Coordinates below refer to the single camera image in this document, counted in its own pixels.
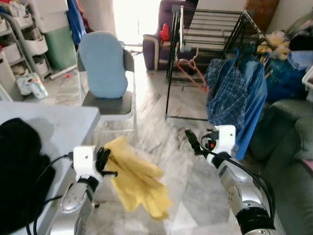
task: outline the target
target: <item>yellow rubber glove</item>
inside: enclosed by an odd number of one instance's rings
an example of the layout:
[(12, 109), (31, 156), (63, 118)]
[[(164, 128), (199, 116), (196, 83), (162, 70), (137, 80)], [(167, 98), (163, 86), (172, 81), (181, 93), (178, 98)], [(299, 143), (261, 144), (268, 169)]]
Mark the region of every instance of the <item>yellow rubber glove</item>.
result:
[(142, 204), (152, 218), (168, 218), (172, 202), (168, 198), (167, 187), (157, 180), (163, 175), (162, 170), (138, 158), (126, 137), (107, 143), (105, 148), (111, 150), (105, 168), (118, 173), (111, 182), (125, 209), (134, 211)]

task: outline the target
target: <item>black cable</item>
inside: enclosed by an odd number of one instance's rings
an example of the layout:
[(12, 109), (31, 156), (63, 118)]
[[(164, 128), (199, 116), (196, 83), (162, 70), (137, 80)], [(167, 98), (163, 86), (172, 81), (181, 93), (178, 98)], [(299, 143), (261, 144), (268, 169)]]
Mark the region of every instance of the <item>black cable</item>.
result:
[[(200, 140), (200, 146), (202, 147), (202, 149), (203, 149), (204, 151), (206, 151), (206, 152), (209, 153), (209, 154), (212, 154), (212, 155), (215, 156), (215, 157), (221, 158), (221, 159), (223, 159), (223, 160), (225, 160), (225, 161), (228, 161), (228, 162), (232, 163), (233, 165), (239, 167), (239, 168), (240, 168), (241, 170), (243, 170), (245, 173), (247, 173), (248, 175), (250, 175), (250, 176), (254, 179), (254, 181), (256, 181), (256, 182), (259, 184), (259, 186), (260, 186), (260, 187), (262, 188), (262, 190), (264, 191), (264, 193), (265, 193), (265, 195), (266, 195), (266, 198), (268, 199), (270, 218), (271, 218), (272, 222), (274, 223), (274, 217), (275, 217), (275, 198), (274, 198), (274, 194), (273, 194), (273, 193), (269, 193), (267, 187), (265, 187), (264, 184), (258, 179), (258, 177), (261, 178), (261, 176), (259, 176), (259, 175), (256, 176), (255, 174), (251, 173), (248, 169), (246, 169), (243, 165), (241, 165), (241, 164), (239, 164), (239, 163), (237, 163), (237, 162), (235, 162), (235, 161), (233, 161), (233, 160), (231, 160), (231, 159), (229, 159), (229, 158), (224, 158), (224, 157), (220, 156), (219, 154), (214, 153), (214, 152), (208, 150), (208, 149), (207, 149), (206, 147), (204, 147), (204, 145), (202, 144), (202, 140), (203, 140), (204, 138), (207, 138), (207, 137), (208, 137), (208, 136), (204, 135), (204, 136), (201, 137), (201, 140)], [(263, 181), (266, 183), (266, 185), (268, 186), (268, 183), (266, 182), (266, 180), (265, 180), (264, 178), (262, 178), (262, 180), (263, 180)]]
[(30, 232), (30, 227), (29, 227), (29, 209), (30, 209), (30, 203), (31, 203), (31, 197), (33, 195), (33, 192), (35, 190), (35, 187), (37, 185), (37, 183), (40, 181), (41, 177), (46, 173), (46, 171), (49, 169), (49, 167), (51, 167), (55, 162), (57, 162), (58, 160), (62, 159), (62, 158), (68, 158), (69, 154), (63, 155), (61, 157), (58, 157), (56, 159), (54, 159), (52, 162), (50, 162), (50, 164), (42, 171), (42, 173), (38, 176), (37, 180), (35, 181), (32, 190), (30, 191), (30, 194), (28, 196), (28, 201), (27, 201), (27, 207), (26, 207), (26, 218), (25, 218), (25, 227), (26, 227), (26, 231), (27, 231), (27, 235), (32, 235)]
[[(60, 198), (62, 198), (62, 197), (63, 197), (62, 195), (56, 196), (56, 197), (52, 197), (52, 198), (50, 198), (50, 199), (48, 199), (48, 200), (46, 200), (46, 201), (44, 202), (44, 206), (45, 206), (46, 204), (48, 204), (49, 202), (54, 201), (54, 200), (58, 200), (58, 199), (60, 199)], [(33, 223), (33, 233), (34, 233), (34, 235), (37, 235), (37, 220), (38, 220), (39, 215), (40, 215), (40, 214), (38, 214), (38, 215), (35, 217), (35, 219), (34, 219), (34, 223)]]

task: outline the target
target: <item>green sofa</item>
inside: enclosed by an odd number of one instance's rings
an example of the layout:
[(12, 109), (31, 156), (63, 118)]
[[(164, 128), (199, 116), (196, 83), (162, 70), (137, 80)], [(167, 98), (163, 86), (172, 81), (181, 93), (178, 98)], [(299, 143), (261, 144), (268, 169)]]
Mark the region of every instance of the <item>green sofa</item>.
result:
[(287, 235), (313, 235), (313, 104), (280, 100), (265, 106), (249, 144), (264, 165), (276, 211)]

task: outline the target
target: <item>white table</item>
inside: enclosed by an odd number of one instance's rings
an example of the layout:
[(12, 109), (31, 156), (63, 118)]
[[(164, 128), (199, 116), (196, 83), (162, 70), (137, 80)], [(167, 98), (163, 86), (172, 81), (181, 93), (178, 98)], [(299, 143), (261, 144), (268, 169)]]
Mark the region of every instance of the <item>white table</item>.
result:
[[(37, 130), (43, 145), (42, 153), (53, 160), (72, 151), (75, 146), (81, 145), (90, 137), (100, 119), (100, 114), (98, 109), (93, 107), (44, 106), (0, 101), (0, 124), (16, 117), (23, 119)], [(64, 194), (73, 179), (73, 170), (70, 166), (71, 162), (65, 159), (53, 165), (56, 174), (47, 199)], [(44, 208), (37, 222), (38, 234), (47, 233), (56, 211), (57, 207), (53, 206), (53, 203)], [(26, 228), (13, 234), (25, 235)]]

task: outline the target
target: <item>black metal rack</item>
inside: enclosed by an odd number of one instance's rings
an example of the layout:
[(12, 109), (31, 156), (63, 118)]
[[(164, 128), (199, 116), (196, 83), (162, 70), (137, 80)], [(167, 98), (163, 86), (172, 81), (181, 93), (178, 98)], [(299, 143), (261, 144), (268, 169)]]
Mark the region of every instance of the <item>black metal rack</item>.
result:
[[(168, 92), (165, 118), (207, 121), (203, 118), (168, 115), (172, 81), (189, 82), (189, 79), (184, 77), (172, 77), (177, 58), (185, 52), (189, 56), (192, 55), (192, 49), (197, 47), (199, 50), (197, 65), (206, 69), (211, 59), (222, 58), (226, 53), (234, 52), (234, 48), (238, 48), (241, 54), (264, 55), (264, 53), (251, 52), (251, 45), (257, 47), (262, 40), (266, 41), (270, 48), (274, 49), (274, 47), (247, 11), (191, 9), (179, 5), (174, 5), (172, 11), (171, 47), (166, 73)], [(184, 23), (190, 21), (191, 23), (188, 24), (190, 26), (185, 28)]]

